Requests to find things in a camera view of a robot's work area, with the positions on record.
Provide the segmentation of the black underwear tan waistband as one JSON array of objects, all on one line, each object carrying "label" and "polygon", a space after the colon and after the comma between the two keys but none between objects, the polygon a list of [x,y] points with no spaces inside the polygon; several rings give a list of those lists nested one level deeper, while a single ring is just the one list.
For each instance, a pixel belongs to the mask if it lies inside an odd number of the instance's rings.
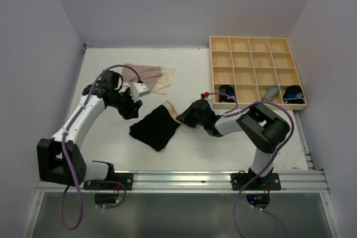
[{"label": "black underwear tan waistband", "polygon": [[169,101],[163,102],[138,123],[130,126],[129,135],[150,146],[156,152],[163,150],[181,123],[178,114]]}]

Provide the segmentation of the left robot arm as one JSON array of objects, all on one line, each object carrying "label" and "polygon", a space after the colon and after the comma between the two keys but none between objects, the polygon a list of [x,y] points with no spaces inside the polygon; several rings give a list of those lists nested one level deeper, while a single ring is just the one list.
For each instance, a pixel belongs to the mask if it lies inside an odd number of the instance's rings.
[{"label": "left robot arm", "polygon": [[87,162],[81,154],[81,145],[97,118],[106,108],[117,109],[125,120],[138,118],[142,106],[141,96],[150,89],[142,81],[122,90],[121,74],[104,71],[84,88],[79,105],[66,123],[49,139],[37,144],[38,172],[40,180],[79,186],[83,182],[96,181],[103,189],[115,185],[113,164],[105,161]]}]

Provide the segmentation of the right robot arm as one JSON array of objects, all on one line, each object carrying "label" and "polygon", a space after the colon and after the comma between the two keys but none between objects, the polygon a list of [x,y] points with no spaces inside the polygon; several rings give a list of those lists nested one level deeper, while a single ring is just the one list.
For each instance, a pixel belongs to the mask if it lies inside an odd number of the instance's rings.
[{"label": "right robot arm", "polygon": [[277,153],[295,129],[293,121],[285,121],[267,107],[268,104],[267,101],[256,101],[237,113],[216,115],[208,101],[200,99],[178,115],[176,120],[190,128],[200,125],[212,137],[244,132],[256,147],[248,182],[251,187],[261,189],[268,183]]}]

